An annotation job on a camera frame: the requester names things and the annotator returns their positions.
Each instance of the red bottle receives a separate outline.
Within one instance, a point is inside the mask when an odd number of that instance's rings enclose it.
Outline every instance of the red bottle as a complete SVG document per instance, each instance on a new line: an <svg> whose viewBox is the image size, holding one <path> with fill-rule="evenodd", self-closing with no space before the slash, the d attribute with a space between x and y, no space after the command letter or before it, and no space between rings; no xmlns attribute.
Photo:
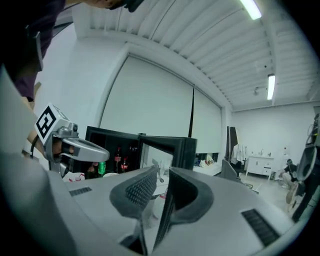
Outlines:
<svg viewBox="0 0 320 256"><path fill-rule="evenodd" d="M121 171L122 173L125 173L127 170L128 170L128 161L127 161L127 157L124 157L121 163Z"/></svg>
<svg viewBox="0 0 320 256"><path fill-rule="evenodd" d="M121 173L121 147L118 147L114 153L114 168L113 171L117 174Z"/></svg>

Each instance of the vent grille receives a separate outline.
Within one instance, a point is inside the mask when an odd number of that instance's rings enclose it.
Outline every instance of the vent grille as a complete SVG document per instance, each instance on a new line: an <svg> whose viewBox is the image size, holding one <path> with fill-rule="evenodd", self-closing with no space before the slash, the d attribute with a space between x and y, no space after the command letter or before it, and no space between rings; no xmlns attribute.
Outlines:
<svg viewBox="0 0 320 256"><path fill-rule="evenodd" d="M90 187L86 186L86 187L83 187L83 188L71 190L71 191L69 191L69 193L70 193L70 195L72 197L74 197L74 196L77 196L77 195L80 195L80 194L83 194L83 193L87 193L87 192L89 192L91 190L92 189Z"/></svg>
<svg viewBox="0 0 320 256"><path fill-rule="evenodd" d="M272 244L279 238L277 232L255 209L244 211L241 214L252 227L264 246Z"/></svg>

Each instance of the green bottle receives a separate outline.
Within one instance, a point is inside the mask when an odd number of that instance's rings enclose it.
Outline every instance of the green bottle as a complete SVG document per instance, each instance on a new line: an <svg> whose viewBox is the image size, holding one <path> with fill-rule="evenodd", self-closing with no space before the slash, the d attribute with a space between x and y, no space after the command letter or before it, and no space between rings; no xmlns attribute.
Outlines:
<svg viewBox="0 0 320 256"><path fill-rule="evenodd" d="M98 177L103 177L106 174L106 162L99 162Z"/></svg>

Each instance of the person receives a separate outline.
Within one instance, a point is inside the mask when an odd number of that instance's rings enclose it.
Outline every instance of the person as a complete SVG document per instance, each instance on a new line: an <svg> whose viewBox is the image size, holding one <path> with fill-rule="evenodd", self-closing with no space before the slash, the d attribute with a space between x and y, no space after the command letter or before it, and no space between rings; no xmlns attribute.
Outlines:
<svg viewBox="0 0 320 256"><path fill-rule="evenodd" d="M57 17L61 11L63 11L65 5L86 3L90 6L97 8L108 8L116 9L124 5L123 0L35 0L35 1L22 1L17 6L9 5L5 6L4 9L10 11L14 10L15 17L18 17L18 25L13 27L7 27L6 41L4 42L3 48L3 63L6 69L10 69L16 64L21 58L20 49L14 49L12 42L17 41L18 43L23 39L23 36L19 32L24 31L24 28L28 26L28 33L34 35L40 32L40 50L42 58L46 55L47 49L51 44L53 38L53 29L57 20ZM22 97L22 101L25 105L32 111L29 102L34 100L34 87L37 77L37 72L21 75L11 79L14 85ZM32 141L37 136L36 130L32 130L27 140L32 143ZM44 155L42 142L38 139L35 148L39 150L42 155ZM52 152L54 155L60 154L62 152L62 141L60 139L55 139L52 145ZM69 152L74 153L74 148L70 147Z"/></svg>
<svg viewBox="0 0 320 256"><path fill-rule="evenodd" d="M293 164L290 158L286 161L286 164L287 167L280 173L279 177L283 180L282 187L289 190L297 181L297 178L294 177L297 172L297 166Z"/></svg>

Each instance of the floor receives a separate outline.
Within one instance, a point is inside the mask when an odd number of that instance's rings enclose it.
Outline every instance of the floor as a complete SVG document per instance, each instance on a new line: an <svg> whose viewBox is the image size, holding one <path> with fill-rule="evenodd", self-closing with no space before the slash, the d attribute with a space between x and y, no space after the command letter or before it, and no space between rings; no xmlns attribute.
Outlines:
<svg viewBox="0 0 320 256"><path fill-rule="evenodd" d="M259 195L264 198L266 201L274 204L279 209L281 209L288 216L292 216L298 207L299 203L302 200L302 197L298 196L296 205L292 208L292 205L287 204L286 196L289 192L288 189L282 188L282 182L279 180L268 180L267 176L248 173L246 176L245 173L240 173L240 179L243 183L249 183L253 185L253 190L259 192ZM310 201L308 207L305 209L301 216L301 220L304 218L309 218L313 212L313 209L320 198L320 186L315 191L312 200Z"/></svg>

